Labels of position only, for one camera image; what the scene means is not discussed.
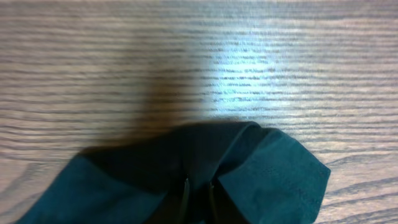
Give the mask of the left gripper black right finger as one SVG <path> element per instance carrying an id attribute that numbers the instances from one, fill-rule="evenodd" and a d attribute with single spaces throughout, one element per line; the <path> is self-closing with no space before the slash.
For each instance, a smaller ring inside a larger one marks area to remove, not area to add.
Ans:
<path id="1" fill-rule="evenodd" d="M 219 180 L 209 186 L 210 217 L 207 223 L 211 224 L 248 224 Z"/>

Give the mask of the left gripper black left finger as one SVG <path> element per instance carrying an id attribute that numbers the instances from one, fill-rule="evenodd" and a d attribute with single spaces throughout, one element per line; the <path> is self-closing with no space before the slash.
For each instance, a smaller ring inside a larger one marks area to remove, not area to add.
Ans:
<path id="1" fill-rule="evenodd" d="M 190 197 L 188 177 L 174 183 L 152 217 L 154 224 L 185 223 Z"/>

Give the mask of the black t-shirt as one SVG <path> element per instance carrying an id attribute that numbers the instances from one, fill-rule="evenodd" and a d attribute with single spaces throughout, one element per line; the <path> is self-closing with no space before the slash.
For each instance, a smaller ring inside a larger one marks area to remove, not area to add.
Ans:
<path id="1" fill-rule="evenodd" d="M 200 123 L 77 154 L 20 223 L 152 223 L 186 177 L 185 223 L 207 223 L 220 181 L 249 223 L 313 223 L 330 169 L 297 140 L 254 122 Z"/>

